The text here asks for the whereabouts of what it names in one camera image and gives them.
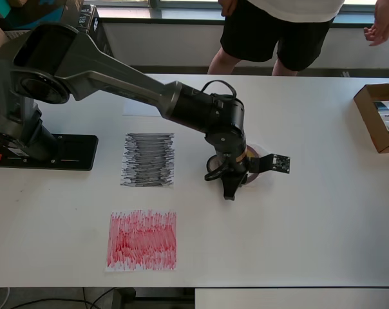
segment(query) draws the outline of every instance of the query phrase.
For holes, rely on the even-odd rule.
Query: red scribble drawing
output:
[[[106,271],[175,268],[175,212],[139,210],[111,214]]]

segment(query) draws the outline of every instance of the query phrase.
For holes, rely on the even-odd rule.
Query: person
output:
[[[278,58],[272,75],[295,76],[319,56],[344,0],[219,0],[226,16],[222,47],[208,74],[230,74],[241,60]],[[389,0],[377,0],[375,23],[364,29],[371,46],[389,38]]]

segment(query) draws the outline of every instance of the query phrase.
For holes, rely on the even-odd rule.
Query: wall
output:
[[[208,66],[223,26],[105,24],[116,58],[134,66]],[[274,60],[240,66],[272,66]],[[389,68],[389,41],[369,47],[363,29],[331,29],[311,68]]]

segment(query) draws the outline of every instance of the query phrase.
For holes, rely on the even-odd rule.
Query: black shorts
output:
[[[291,23],[277,19],[247,0],[239,0],[232,16],[226,17],[220,43],[229,55],[254,62],[268,61],[277,42],[282,64],[301,71],[321,53],[332,21]]]

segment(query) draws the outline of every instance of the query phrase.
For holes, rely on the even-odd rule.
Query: hand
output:
[[[371,28],[363,29],[365,38],[377,46],[389,39],[389,0],[377,0],[375,5],[375,23]]]
[[[222,6],[222,16],[232,15],[238,5],[238,0],[218,0],[218,2]]]

